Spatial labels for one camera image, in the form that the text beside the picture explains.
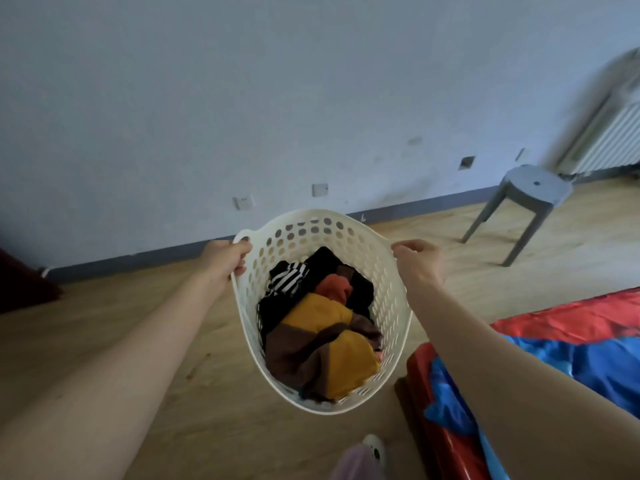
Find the red cloth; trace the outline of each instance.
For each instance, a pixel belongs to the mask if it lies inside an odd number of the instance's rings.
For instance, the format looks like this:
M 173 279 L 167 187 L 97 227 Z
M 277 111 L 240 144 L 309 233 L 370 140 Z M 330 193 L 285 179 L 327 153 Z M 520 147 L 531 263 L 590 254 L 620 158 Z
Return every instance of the red cloth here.
M 349 284 L 347 278 L 338 276 L 337 274 L 329 274 L 329 276 L 316 286 L 314 293 L 337 301 L 341 305 L 346 305 L 352 291 L 353 286 Z
M 640 288 L 517 315 L 492 324 L 512 337 L 586 342 L 628 337 L 640 333 Z M 430 343 L 422 344 L 406 363 L 413 405 L 420 412 L 422 428 L 435 451 L 444 479 L 490 480 L 484 453 L 475 436 L 461 436 L 424 418 L 434 401 L 429 385 L 431 362 L 437 356 Z

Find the white slipper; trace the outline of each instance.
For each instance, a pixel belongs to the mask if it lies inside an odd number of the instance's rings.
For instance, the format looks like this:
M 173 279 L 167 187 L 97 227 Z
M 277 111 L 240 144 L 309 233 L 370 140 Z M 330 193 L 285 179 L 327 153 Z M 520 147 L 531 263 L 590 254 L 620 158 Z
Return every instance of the white slipper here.
M 376 435 L 367 435 L 364 437 L 362 444 L 371 448 L 371 456 L 378 462 L 380 468 L 384 470 L 387 466 L 387 453 L 382 440 Z

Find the hand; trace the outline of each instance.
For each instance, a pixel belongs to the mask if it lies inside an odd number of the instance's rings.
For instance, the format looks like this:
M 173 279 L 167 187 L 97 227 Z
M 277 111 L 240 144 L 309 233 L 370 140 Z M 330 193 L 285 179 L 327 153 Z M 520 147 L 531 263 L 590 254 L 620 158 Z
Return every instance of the hand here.
M 421 239 L 391 244 L 397 261 L 398 273 L 407 290 L 420 285 L 437 285 L 444 282 L 442 250 L 435 244 Z
M 197 273 L 224 284 L 231 273 L 240 276 L 246 271 L 244 257 L 252 249 L 251 243 L 239 241 L 211 241 L 204 246 L 197 263 Z

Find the white wall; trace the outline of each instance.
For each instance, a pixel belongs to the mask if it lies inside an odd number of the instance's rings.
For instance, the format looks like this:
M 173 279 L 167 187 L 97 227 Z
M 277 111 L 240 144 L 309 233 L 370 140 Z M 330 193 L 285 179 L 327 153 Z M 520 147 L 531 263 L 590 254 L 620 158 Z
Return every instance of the white wall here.
M 640 45 L 639 15 L 640 0 L 1 0 L 0 247 L 67 266 L 495 185 L 522 147 L 559 155 Z M 236 211 L 247 193 L 256 208 Z

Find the laundry basket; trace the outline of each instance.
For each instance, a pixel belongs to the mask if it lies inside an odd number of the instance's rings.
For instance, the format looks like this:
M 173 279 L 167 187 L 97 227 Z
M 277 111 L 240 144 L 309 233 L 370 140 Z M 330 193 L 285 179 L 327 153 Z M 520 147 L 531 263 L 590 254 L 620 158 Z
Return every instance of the laundry basket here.
M 344 413 L 372 397 L 389 379 L 400 359 L 412 316 L 390 242 L 350 217 L 318 209 L 283 214 L 256 231 L 240 231 L 234 241 L 241 239 L 249 239 L 253 249 L 245 257 L 247 271 L 242 276 L 232 275 L 232 282 L 249 350 L 269 384 L 290 403 L 316 414 Z M 371 318 L 384 336 L 380 371 L 335 403 L 302 399 L 297 391 L 272 377 L 264 362 L 262 323 L 257 313 L 269 270 L 283 259 L 304 261 L 321 246 L 331 249 L 341 261 L 373 283 Z

